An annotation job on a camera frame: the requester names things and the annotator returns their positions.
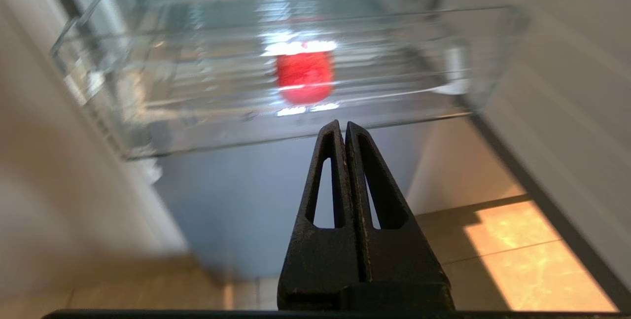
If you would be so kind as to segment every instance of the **gray surface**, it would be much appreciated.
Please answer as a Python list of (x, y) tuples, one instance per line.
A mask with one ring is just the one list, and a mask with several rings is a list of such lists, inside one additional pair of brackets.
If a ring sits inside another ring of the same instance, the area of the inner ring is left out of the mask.
[[(371, 131), (404, 195), (431, 126)], [(164, 175), (156, 189), (200, 263), (217, 279), (280, 273), (315, 141), (285, 140), (159, 159)], [(330, 193), (318, 198), (318, 212), (333, 213)]]

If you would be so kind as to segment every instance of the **beige floor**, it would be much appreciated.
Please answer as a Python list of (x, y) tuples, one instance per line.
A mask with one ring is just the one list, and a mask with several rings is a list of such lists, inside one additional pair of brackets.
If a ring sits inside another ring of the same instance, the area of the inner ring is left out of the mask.
[[(613, 311), (533, 202), (489, 202), (417, 217), (460, 310)], [(278, 279), (221, 287), (184, 269), (0, 303), (3, 319), (59, 308), (275, 310)]]

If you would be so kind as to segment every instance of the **glass shelf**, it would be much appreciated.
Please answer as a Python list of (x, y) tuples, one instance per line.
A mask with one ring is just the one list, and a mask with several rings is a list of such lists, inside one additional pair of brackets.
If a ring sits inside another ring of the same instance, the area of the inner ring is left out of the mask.
[(126, 159), (468, 115), (525, 20), (432, 2), (94, 0), (52, 54)]

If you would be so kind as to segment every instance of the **clear container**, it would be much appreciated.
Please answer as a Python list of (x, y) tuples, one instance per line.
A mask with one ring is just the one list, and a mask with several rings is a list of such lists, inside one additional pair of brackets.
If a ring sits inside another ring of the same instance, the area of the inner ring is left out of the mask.
[(94, 0), (52, 53), (122, 157), (167, 155), (475, 112), (525, 19), (466, 1)]

